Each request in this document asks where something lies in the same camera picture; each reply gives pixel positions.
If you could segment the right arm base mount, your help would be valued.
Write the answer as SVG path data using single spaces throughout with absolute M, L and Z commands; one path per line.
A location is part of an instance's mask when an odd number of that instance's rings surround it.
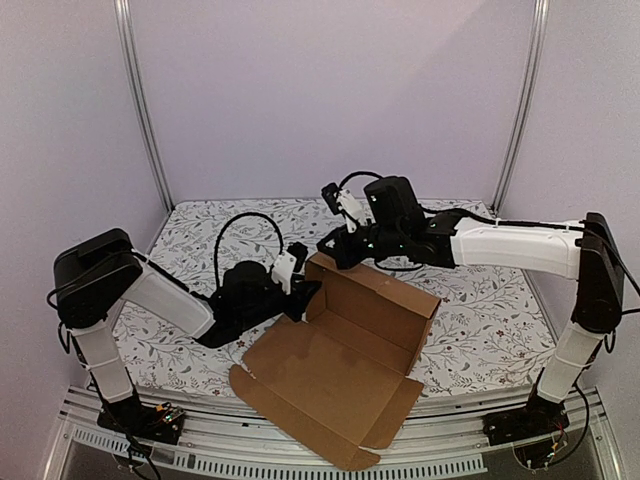
M 529 470 L 547 468 L 567 445 L 569 419 L 564 402 L 543 399 L 534 388 L 524 406 L 482 417 L 483 433 L 491 446 L 517 443 L 514 456 Z

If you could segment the brown cardboard box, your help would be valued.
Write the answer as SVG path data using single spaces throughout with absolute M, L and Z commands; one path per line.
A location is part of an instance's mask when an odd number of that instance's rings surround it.
M 306 318 L 278 320 L 229 371 L 238 398 L 335 467 L 376 465 L 420 396 L 410 373 L 440 298 L 323 253 L 305 275 L 320 290 Z

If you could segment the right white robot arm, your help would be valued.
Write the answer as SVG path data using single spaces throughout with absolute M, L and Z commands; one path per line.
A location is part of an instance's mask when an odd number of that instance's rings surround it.
M 485 218 L 463 208 L 432 210 L 418 202 L 402 176 L 375 175 L 364 193 L 367 202 L 361 204 L 343 183 L 321 190 L 330 211 L 345 223 L 317 248 L 340 269 L 366 259 L 404 257 L 416 265 L 499 266 L 577 282 L 570 320 L 517 415 L 524 435 L 539 435 L 623 316 L 626 272 L 605 218 L 588 213 L 577 222 L 555 224 Z

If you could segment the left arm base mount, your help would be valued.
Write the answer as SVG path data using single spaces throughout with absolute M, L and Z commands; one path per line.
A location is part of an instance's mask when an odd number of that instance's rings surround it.
M 104 402 L 97 425 L 104 429 L 169 445 L 177 445 L 185 410 L 164 402 L 144 405 L 137 395 L 115 403 Z

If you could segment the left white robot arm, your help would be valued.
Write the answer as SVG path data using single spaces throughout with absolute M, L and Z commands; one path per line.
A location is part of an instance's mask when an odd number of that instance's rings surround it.
M 306 247 L 296 242 L 271 267 L 241 261 L 206 297 L 135 250 L 129 235 L 114 228 L 55 259 L 55 287 L 47 300 L 102 397 L 111 404 L 111 419 L 126 433 L 138 434 L 148 426 L 149 415 L 132 399 L 135 387 L 107 324 L 109 311 L 119 302 L 131 303 L 196 343 L 217 349 L 278 315 L 295 322 L 304 318 L 322 286 L 302 275 L 306 257 Z

